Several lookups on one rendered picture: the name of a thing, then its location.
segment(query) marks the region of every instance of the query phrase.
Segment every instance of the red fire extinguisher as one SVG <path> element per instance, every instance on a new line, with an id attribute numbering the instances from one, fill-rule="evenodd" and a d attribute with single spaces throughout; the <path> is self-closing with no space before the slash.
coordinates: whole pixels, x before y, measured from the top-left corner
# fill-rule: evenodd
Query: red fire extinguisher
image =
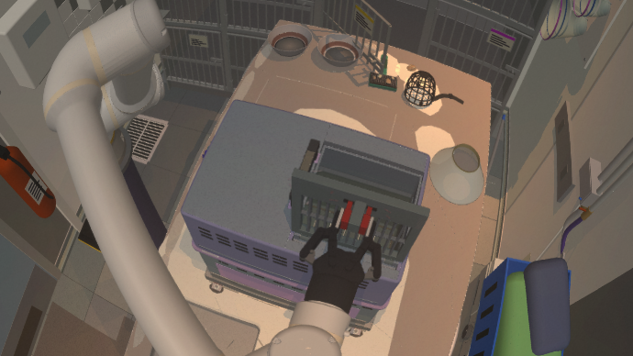
<path id="1" fill-rule="evenodd" d="M 39 217 L 50 217 L 55 211 L 55 195 L 19 148 L 0 146 L 0 175 Z"/>

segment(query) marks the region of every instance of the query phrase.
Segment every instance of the blue crate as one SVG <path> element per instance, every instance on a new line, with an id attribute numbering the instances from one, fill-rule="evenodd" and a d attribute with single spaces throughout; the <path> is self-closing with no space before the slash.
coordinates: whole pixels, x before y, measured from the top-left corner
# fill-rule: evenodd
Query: blue crate
<path id="1" fill-rule="evenodd" d="M 477 311 L 477 322 L 472 333 L 469 356 L 493 356 L 497 330 L 501 321 L 501 309 L 504 304 L 505 281 L 515 272 L 523 272 L 530 262 L 507 258 L 499 267 L 483 280 L 482 297 Z M 568 271 L 570 288 L 572 272 Z"/>

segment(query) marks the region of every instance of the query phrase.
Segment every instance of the wooden table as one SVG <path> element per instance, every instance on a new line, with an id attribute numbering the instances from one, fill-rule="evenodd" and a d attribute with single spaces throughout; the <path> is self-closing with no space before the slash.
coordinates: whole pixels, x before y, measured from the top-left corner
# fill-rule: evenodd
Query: wooden table
<path id="1" fill-rule="evenodd" d="M 289 23 L 280 21 L 277 26 Z M 298 57 L 282 57 L 268 43 L 262 47 L 227 108 L 233 100 L 244 100 L 288 112 L 299 111 L 307 116 L 312 115 L 305 113 L 314 113 L 314 118 L 369 130 L 376 137 L 422 150 L 431 157 L 437 150 L 452 146 L 450 140 L 440 135 L 445 131 L 448 134 L 444 135 L 450 134 L 454 144 L 467 143 L 477 150 L 485 180 L 490 140 L 489 83 L 390 47 L 389 75 L 399 72 L 399 76 L 408 78 L 413 72 L 406 67 L 412 64 L 433 75 L 440 93 L 451 93 L 464 101 L 460 105 L 442 99 L 426 110 L 419 110 L 406 103 L 402 78 L 398 78 L 397 92 L 370 87 L 371 67 L 364 58 L 348 71 L 325 62 L 318 53 L 317 43 L 333 31 L 307 27 L 313 39 Z M 427 135 L 416 138 L 420 128 L 425 129 Z M 449 355 L 470 281 L 482 219 L 483 192 L 475 202 L 457 206 L 442 198 L 428 179 L 422 205 L 431 212 L 409 254 L 411 265 L 391 345 L 392 356 Z"/>

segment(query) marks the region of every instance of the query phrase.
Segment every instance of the metal bowl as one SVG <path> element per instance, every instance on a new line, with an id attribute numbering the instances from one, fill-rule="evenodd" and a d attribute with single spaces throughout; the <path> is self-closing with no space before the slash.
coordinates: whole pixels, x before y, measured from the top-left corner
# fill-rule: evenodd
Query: metal bowl
<path id="1" fill-rule="evenodd" d="M 301 25 L 282 25 L 268 35 L 268 43 L 275 52 L 284 57 L 297 56 L 307 48 L 312 40 L 312 33 Z"/>
<path id="2" fill-rule="evenodd" d="M 322 38 L 318 42 L 318 51 L 329 64 L 337 67 L 351 66 L 361 56 L 361 49 L 354 44 L 354 39 L 340 33 Z"/>

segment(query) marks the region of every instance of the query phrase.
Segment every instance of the black wire basket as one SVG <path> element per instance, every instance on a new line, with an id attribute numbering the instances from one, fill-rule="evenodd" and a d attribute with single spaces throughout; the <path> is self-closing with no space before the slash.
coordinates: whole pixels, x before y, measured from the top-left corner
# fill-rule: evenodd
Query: black wire basket
<path id="1" fill-rule="evenodd" d="M 415 106 L 429 106 L 435 99 L 435 78 L 423 71 L 415 72 L 405 85 L 405 98 Z"/>

